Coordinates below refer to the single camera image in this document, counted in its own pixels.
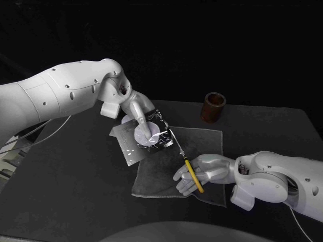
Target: cable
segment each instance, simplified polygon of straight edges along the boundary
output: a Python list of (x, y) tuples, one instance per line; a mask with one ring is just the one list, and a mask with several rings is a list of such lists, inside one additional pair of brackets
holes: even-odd
[(32, 146), (34, 146), (34, 145), (37, 145), (37, 144), (40, 144), (43, 141), (46, 141), (55, 134), (56, 134), (56, 132), (60, 130), (60, 128), (63, 127), (63, 125), (65, 125), (65, 123), (60, 125), (60, 127), (58, 128), (58, 130), (43, 139), (43, 140), (40, 140), (39, 142), (36, 142), (34, 144), (32, 144), (32, 145), (29, 145), (29, 146), (23, 146), (23, 147), (20, 147), (20, 148), (16, 148), (16, 149), (11, 149), (11, 150), (7, 150), (7, 151), (4, 151), (4, 152), (1, 152), (0, 153), (0, 155), (1, 154), (4, 154), (4, 153), (7, 153), (9, 151), (13, 151), (13, 150), (19, 150), (19, 149), (23, 149), (23, 148), (27, 148), (27, 147), (32, 147)]
[(16, 140), (13, 140), (13, 141), (10, 141), (9, 143), (6, 143), (4, 145), (3, 145), (3, 147), (6, 146), (6, 145), (9, 145), (10, 143), (13, 143), (13, 142), (16, 142), (16, 141), (19, 141), (19, 140), (22, 140), (23, 138), (26, 138), (29, 135), (32, 135), (49, 122), (52, 121), (52, 119), (49, 120), (49, 121), (46, 121), (33, 131), (30, 131), (26, 135), (23, 135), (20, 138), (17, 138)]
[[(298, 225), (298, 227), (300, 227), (300, 229), (301, 229), (301, 231), (303, 231), (303, 228), (301, 228), (301, 225), (300, 225), (300, 223), (298, 223), (298, 221), (297, 221), (296, 216), (294, 216), (294, 220), (296, 220), (296, 223), (297, 223), (297, 225)], [(309, 235), (307, 235), (306, 233), (304, 233), (304, 235), (306, 235), (309, 241), (313, 242), (313, 240), (309, 238)]]

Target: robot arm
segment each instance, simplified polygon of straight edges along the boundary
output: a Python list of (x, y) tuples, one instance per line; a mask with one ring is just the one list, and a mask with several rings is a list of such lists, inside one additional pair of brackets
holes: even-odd
[[(247, 211), (258, 198), (285, 203), (294, 211), (323, 222), (321, 161), (262, 151), (236, 160), (216, 154), (200, 155), (192, 165), (202, 182), (235, 183), (231, 201)], [(177, 189), (186, 196), (196, 186), (184, 167), (176, 172), (174, 180), (179, 178)]]
[[(101, 115), (124, 112), (146, 123), (154, 109), (148, 98), (133, 90), (120, 64), (111, 59), (60, 64), (29, 79), (0, 85), (0, 149), (10, 137), (34, 124), (73, 115), (104, 101)], [(144, 124), (144, 135), (151, 137)]]

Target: yellow pen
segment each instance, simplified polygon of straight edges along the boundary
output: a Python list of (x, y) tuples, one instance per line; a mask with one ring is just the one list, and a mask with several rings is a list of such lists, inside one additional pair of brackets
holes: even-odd
[(177, 141), (176, 137), (174, 137), (174, 140), (176, 140), (176, 143), (177, 143), (177, 145), (179, 145), (179, 147), (180, 147), (180, 154), (182, 154), (182, 156), (183, 156), (184, 163), (186, 163), (186, 166), (187, 166), (187, 169), (189, 169), (189, 173), (190, 173), (190, 176), (192, 176), (192, 178), (193, 178), (193, 181), (195, 181), (195, 184), (196, 184), (197, 190), (199, 190), (200, 193), (203, 193), (202, 184), (199, 183), (199, 180), (197, 180), (197, 178), (196, 178), (196, 174), (195, 174), (195, 171), (193, 171), (193, 167), (192, 167), (192, 165), (190, 165), (190, 163), (189, 163), (189, 159), (187, 159), (187, 157), (186, 157), (186, 155), (184, 155), (184, 151), (183, 151), (183, 149), (182, 149), (182, 146), (180, 146), (180, 144), (179, 144), (179, 141)]

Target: table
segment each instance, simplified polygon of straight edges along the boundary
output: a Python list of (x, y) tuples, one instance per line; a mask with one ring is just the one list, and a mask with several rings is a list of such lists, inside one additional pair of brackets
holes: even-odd
[[(303, 110), (226, 105), (215, 124), (200, 117), (200, 103), (153, 101), (172, 126), (223, 131), (229, 158), (272, 151), (323, 161), (323, 142)], [(73, 115), (56, 135), (30, 152), (0, 195), (0, 235), (39, 241), (98, 241), (150, 222), (192, 221), (239, 229), (274, 241), (307, 241), (288, 207), (257, 199), (248, 212), (196, 198), (144, 199), (131, 196), (137, 164), (127, 166), (117, 139), (108, 136), (112, 119), (99, 115), (101, 102)], [(43, 139), (60, 126), (56, 119)], [(314, 242), (323, 223), (297, 214)]]

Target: cup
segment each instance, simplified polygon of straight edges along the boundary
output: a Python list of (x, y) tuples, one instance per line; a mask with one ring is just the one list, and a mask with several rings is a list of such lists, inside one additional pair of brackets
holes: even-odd
[(218, 121), (226, 100), (225, 96), (216, 92), (210, 92), (205, 96), (200, 117), (209, 124)]

